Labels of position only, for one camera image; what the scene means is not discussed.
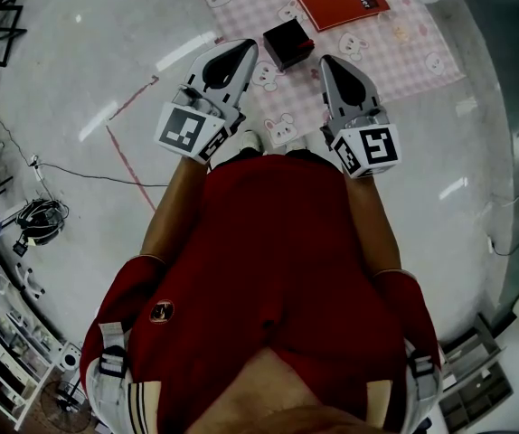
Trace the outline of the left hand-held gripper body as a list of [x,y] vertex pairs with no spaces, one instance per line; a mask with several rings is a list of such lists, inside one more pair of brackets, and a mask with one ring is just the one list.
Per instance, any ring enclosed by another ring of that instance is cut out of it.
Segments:
[[174,99],[163,106],[154,141],[207,165],[245,119],[239,108],[214,103],[200,91],[181,85]]

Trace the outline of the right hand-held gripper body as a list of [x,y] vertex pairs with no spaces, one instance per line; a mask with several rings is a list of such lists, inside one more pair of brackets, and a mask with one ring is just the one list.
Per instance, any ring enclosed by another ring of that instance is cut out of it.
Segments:
[[398,130],[385,108],[373,108],[349,121],[329,118],[321,130],[351,179],[386,172],[401,162]]

